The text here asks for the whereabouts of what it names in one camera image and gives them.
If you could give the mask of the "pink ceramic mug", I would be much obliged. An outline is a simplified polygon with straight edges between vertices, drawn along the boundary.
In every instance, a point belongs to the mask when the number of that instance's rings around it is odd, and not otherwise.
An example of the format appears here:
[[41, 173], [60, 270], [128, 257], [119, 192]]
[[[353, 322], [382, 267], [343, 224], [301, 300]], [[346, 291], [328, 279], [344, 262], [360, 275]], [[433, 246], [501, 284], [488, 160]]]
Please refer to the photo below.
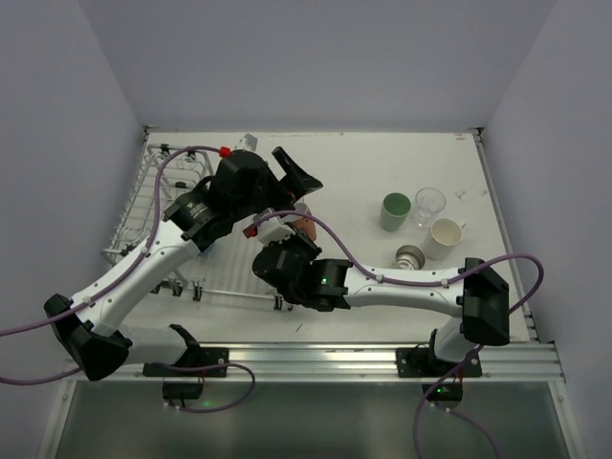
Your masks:
[[283, 218], [286, 223], [291, 223], [296, 229], [304, 232], [313, 242], [317, 240], [316, 224], [310, 219], [311, 211], [306, 203], [297, 202], [294, 208], [299, 215], [291, 214]]

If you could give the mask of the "light green cup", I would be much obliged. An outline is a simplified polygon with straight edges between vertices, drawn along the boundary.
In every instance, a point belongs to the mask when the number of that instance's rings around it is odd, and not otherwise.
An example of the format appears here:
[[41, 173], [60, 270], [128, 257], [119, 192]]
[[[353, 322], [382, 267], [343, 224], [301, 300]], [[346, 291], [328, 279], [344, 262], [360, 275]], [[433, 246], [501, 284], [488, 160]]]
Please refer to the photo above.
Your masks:
[[380, 226], [383, 230], [397, 231], [411, 210], [410, 199], [399, 192], [387, 194], [382, 200]]

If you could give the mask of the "beige brown cup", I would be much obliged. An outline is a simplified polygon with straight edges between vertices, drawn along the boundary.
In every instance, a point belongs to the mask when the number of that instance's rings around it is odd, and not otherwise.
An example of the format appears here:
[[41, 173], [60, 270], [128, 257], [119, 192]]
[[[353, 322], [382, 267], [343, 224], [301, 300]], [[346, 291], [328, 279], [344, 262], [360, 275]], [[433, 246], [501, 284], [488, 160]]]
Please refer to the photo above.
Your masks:
[[399, 269], [419, 271], [426, 263], [426, 256], [422, 250], [413, 245], [403, 245], [396, 250], [395, 265]]

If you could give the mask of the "clear glass cup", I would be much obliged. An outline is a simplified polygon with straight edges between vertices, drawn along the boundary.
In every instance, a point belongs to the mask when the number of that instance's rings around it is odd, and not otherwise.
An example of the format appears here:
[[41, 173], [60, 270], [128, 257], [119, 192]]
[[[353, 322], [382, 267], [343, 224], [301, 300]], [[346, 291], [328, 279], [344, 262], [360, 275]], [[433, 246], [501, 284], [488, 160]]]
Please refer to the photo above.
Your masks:
[[447, 199], [439, 189], [421, 188], [415, 195], [412, 221], [419, 229], [424, 229], [445, 209], [446, 205]]

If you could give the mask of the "white ceramic mug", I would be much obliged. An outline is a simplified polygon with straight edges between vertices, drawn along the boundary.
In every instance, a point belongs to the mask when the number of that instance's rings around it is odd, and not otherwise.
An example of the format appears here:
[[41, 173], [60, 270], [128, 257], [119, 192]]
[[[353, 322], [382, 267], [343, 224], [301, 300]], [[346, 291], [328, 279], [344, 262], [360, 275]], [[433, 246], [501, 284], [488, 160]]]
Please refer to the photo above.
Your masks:
[[427, 259], [440, 261], [447, 258], [464, 238], [465, 221], [441, 218], [431, 224], [423, 244]]

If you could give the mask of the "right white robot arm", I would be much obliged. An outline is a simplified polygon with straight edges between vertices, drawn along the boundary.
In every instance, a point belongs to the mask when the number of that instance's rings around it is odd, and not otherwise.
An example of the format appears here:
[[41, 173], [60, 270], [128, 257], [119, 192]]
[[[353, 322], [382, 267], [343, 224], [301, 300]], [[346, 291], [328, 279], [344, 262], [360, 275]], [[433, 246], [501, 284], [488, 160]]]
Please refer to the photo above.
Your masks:
[[478, 345], [510, 341], [509, 285], [481, 259], [466, 258], [459, 268], [407, 271], [322, 258], [320, 252], [294, 234], [267, 244], [252, 271], [286, 301], [318, 312], [392, 306], [445, 315], [447, 323], [429, 340], [435, 362], [458, 363]]

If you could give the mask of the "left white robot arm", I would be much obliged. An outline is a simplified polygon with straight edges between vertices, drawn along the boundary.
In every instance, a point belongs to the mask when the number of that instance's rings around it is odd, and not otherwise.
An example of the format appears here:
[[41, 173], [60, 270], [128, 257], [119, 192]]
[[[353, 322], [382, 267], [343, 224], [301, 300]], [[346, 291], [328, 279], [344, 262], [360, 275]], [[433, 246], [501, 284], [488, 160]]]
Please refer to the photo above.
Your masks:
[[280, 147], [273, 157], [285, 172], [282, 178], [254, 152], [217, 152], [216, 172], [166, 210], [155, 207], [150, 232], [116, 266], [71, 297], [46, 301], [55, 336], [89, 380], [102, 380], [125, 364], [181, 371], [203, 363], [200, 345], [184, 327], [127, 328], [123, 320], [168, 275], [230, 234], [235, 223], [269, 208], [290, 209], [322, 187]]

